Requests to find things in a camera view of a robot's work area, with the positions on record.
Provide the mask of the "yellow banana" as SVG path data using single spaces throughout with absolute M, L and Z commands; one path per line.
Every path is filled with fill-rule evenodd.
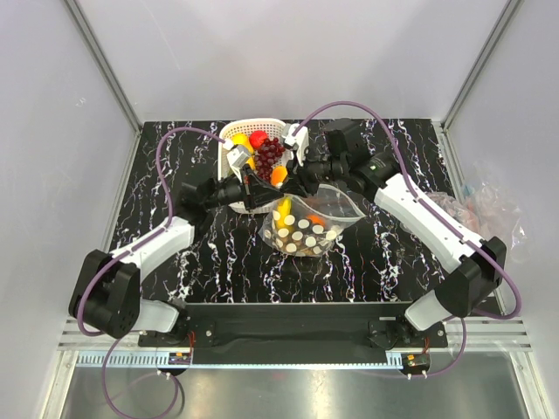
M 277 229 L 286 227 L 286 219 L 291 215 L 292 200 L 284 197 L 279 200 L 273 210 L 273 221 Z

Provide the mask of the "purple red grape bunch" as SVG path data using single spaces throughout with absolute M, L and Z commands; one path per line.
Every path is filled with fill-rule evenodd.
M 278 138 L 266 138 L 255 151 L 254 162 L 259 178 L 270 182 L 272 171 L 285 153 L 285 148 Z

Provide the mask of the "orange fruit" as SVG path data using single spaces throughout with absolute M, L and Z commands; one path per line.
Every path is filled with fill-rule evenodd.
M 317 215 L 308 215 L 307 219 L 312 223 L 312 224 L 319 224 L 321 226 L 325 225 L 325 220 Z

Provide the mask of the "clear dotted zip bag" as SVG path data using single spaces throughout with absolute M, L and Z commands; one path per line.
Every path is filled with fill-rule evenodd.
M 321 234 L 322 232 L 326 232 L 328 230 L 333 230 L 338 234 L 337 238 L 334 241 L 334 245 L 336 241 L 342 237 L 342 233 L 347 228 L 353 226 L 355 223 L 365 217 L 365 214 L 359 209 L 359 207 L 348 195 L 331 185 L 320 185 L 317 193 L 314 196 L 310 196 L 308 198 L 303 198 L 300 196 L 285 197 L 291 198 L 292 208 L 291 215 L 286 219 L 286 227 L 281 229 L 287 229 L 289 231 L 302 230 L 305 232 L 313 230 L 315 233 L 318 234 Z M 265 244 L 273 249 L 275 248 L 272 246 L 271 243 L 271 235 L 275 231 L 280 230 L 275 227 L 273 221 L 273 210 L 275 209 L 276 205 L 277 203 L 273 205 L 273 209 L 265 217 L 259 231 L 260 238 L 264 241 Z M 325 220 L 325 225 L 321 226 L 319 224 L 312 224 L 307 219 L 308 215 L 317 215 L 322 217 Z

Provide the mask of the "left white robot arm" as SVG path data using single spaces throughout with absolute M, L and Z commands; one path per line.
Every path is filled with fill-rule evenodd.
M 143 299 L 141 283 L 177 252 L 200 241 L 213 222 L 216 208 L 244 203 L 253 210 L 283 195 L 249 168 L 240 175 L 197 186 L 183 184 L 171 214 L 130 244 L 111 252 L 88 253 L 69 304 L 69 313 L 86 336 L 120 339 L 132 331 L 158 332 L 171 346 L 188 337 L 189 325 L 170 303 Z

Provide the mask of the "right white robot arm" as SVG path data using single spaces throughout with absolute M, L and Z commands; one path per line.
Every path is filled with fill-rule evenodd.
M 313 160 L 308 155 L 308 130 L 286 126 L 282 145 L 291 152 L 282 191 L 313 196 L 326 182 L 347 187 L 385 210 L 425 244 L 446 273 L 445 280 L 414 301 L 397 323 L 397 336 L 416 346 L 428 328 L 450 317 L 468 316 L 501 284 L 507 247 L 497 237 L 489 240 L 467 229 L 423 192 L 390 153 L 372 154 L 358 125 L 350 119 L 328 123 L 323 130 L 329 154 Z

